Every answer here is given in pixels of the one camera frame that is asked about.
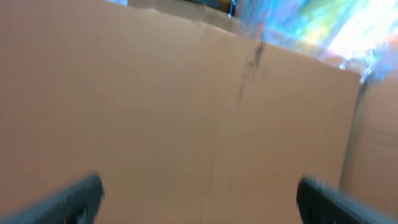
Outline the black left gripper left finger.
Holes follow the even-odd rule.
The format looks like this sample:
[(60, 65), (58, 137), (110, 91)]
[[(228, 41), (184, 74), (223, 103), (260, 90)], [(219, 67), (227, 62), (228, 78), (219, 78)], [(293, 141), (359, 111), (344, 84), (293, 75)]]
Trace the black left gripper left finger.
[(2, 224), (94, 223), (104, 197), (99, 174), (92, 173), (1, 218)]

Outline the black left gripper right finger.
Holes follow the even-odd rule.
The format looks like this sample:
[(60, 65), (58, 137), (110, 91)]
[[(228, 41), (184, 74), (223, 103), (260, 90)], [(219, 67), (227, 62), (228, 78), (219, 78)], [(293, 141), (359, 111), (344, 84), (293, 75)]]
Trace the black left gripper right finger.
[(301, 177), (296, 201), (304, 224), (393, 224), (397, 219), (339, 192), (319, 179)]

